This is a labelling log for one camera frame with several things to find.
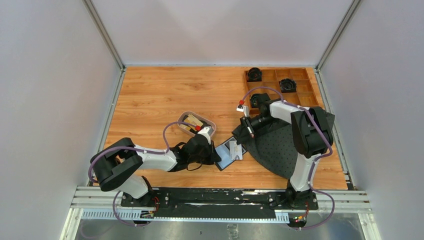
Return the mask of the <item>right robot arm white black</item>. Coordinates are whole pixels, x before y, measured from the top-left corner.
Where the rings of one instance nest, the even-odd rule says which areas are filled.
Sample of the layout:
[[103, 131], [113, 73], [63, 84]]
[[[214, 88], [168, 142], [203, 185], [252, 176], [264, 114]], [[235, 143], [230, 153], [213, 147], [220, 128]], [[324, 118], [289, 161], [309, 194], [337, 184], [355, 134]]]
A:
[[285, 196], [269, 205], [298, 209], [313, 197], [312, 181], [320, 159], [333, 152], [334, 115], [320, 106], [270, 99], [267, 93], [255, 99], [259, 114], [242, 116], [232, 134], [258, 163], [288, 180]]

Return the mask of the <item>black credit card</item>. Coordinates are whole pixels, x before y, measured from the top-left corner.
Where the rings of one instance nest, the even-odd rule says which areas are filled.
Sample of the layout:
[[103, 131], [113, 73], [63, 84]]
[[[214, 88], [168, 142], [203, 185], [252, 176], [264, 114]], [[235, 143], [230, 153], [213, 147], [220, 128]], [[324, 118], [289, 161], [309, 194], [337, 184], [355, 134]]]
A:
[[242, 160], [243, 155], [247, 152], [241, 144], [238, 144], [234, 137], [229, 138], [224, 145], [229, 150], [231, 160]]

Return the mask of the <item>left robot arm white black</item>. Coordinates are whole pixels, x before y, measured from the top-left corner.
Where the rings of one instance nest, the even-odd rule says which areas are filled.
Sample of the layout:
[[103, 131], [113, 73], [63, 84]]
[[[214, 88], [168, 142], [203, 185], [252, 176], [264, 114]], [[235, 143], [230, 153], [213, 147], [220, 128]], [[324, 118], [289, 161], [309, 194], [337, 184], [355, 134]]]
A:
[[124, 137], [98, 152], [90, 159], [88, 176], [103, 192], [121, 191], [134, 198], [140, 206], [153, 201], [151, 185], [138, 170], [162, 170], [178, 172], [190, 164], [214, 165], [221, 161], [213, 140], [204, 134], [196, 134], [187, 142], [180, 142], [168, 149], [146, 148]]

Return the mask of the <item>silver VIP credit card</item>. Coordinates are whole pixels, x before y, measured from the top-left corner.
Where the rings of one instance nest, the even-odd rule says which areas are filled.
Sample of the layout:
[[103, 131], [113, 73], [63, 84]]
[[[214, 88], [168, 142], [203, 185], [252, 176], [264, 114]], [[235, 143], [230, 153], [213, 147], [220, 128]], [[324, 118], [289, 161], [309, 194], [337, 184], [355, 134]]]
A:
[[239, 161], [243, 159], [244, 150], [241, 144], [237, 144], [236, 140], [229, 142], [229, 154], [230, 159], [233, 161]]

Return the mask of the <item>black card holder wallet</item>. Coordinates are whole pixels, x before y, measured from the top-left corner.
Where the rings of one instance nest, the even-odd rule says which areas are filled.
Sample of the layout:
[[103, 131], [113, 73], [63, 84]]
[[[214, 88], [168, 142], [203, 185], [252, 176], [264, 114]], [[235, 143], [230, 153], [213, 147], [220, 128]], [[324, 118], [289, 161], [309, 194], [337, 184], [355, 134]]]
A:
[[231, 160], [231, 158], [230, 158], [230, 153], [229, 153], [229, 150], [228, 150], [228, 148], [224, 145], [224, 143], [225, 142], [223, 142], [222, 144], [220, 144], [220, 145], [218, 145], [215, 149], [216, 149], [216, 151], [217, 151], [217, 153], [219, 154], [219, 156], [221, 157], [221, 161], [220, 162], [218, 162], [218, 163], [216, 163], [215, 165], [216, 165], [216, 167], [220, 170], [220, 171], [223, 171], [224, 169], [226, 169], [228, 166], [230, 166], [234, 161], [236, 161], [236, 160]]

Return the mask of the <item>pink oval card tray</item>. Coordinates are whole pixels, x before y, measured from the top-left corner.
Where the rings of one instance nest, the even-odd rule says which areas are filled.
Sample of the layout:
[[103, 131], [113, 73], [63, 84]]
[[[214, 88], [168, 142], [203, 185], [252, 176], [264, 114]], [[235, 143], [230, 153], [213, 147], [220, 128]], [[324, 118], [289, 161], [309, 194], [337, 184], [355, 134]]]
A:
[[191, 137], [193, 137], [198, 132], [198, 130], [196, 129], [196, 126], [199, 126], [200, 128], [207, 127], [207, 126], [211, 127], [211, 132], [209, 134], [211, 137], [215, 134], [217, 130], [217, 126], [214, 122], [192, 111], [183, 112], [177, 121], [193, 125], [193, 126], [187, 126], [183, 124], [178, 125], [179, 129], [183, 133]]

